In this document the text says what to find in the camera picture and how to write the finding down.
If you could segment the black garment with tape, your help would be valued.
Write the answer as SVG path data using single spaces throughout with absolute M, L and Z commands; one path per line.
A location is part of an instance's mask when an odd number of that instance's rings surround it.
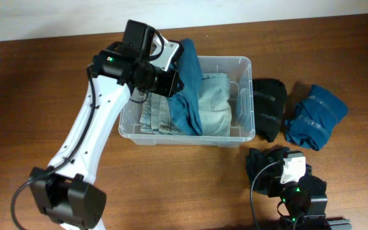
M 280 132 L 287 91 L 278 79 L 252 81 L 256 134 L 273 142 Z

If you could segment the teal blue shirt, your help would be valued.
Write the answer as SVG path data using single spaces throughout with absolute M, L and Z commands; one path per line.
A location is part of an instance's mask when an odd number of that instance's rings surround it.
M 319 151 L 347 114 L 348 107 L 341 99 L 313 85 L 308 97 L 296 104 L 293 117 L 285 120 L 285 139 L 302 148 Z

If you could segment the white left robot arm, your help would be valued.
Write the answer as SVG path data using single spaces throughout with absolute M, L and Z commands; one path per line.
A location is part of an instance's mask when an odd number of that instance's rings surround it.
M 135 90 L 172 97 L 183 89 L 173 65 L 180 42 L 134 20 L 123 39 L 101 50 L 87 67 L 86 97 L 60 150 L 46 169 L 32 169 L 26 185 L 39 211 L 64 229 L 103 229 L 107 196 L 94 186 L 114 122 Z

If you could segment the dark blue jeans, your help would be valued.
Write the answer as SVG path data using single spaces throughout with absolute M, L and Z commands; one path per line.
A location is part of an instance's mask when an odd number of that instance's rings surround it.
M 173 97 L 167 99 L 171 121 L 185 135 L 201 135 L 203 128 L 198 103 L 203 76 L 201 65 L 194 42 L 190 38 L 186 38 L 180 43 L 184 51 L 176 67 L 184 87 Z

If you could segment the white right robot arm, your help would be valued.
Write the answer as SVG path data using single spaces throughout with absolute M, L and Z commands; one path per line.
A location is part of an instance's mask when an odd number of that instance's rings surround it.
M 301 151 L 279 148 L 267 154 L 274 165 L 265 175 L 267 196 L 278 197 L 287 214 L 280 213 L 277 229 L 352 229 L 350 220 L 326 217 L 327 183 L 312 174 Z

